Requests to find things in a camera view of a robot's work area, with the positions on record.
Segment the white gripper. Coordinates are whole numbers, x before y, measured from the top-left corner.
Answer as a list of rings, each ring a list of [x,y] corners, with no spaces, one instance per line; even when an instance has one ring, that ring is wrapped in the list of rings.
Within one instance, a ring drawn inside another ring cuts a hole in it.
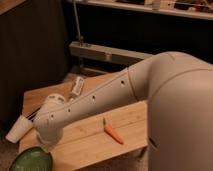
[[[54,146],[61,139],[61,134],[56,133],[47,133],[47,134],[37,134],[37,139],[39,143],[43,146]]]

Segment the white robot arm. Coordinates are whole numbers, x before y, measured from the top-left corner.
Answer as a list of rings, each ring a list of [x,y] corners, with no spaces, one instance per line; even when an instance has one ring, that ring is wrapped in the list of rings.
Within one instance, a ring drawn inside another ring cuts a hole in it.
[[[48,144],[72,122],[143,100],[149,171],[213,171],[213,64],[186,53],[153,55],[71,102],[43,106],[34,125]]]

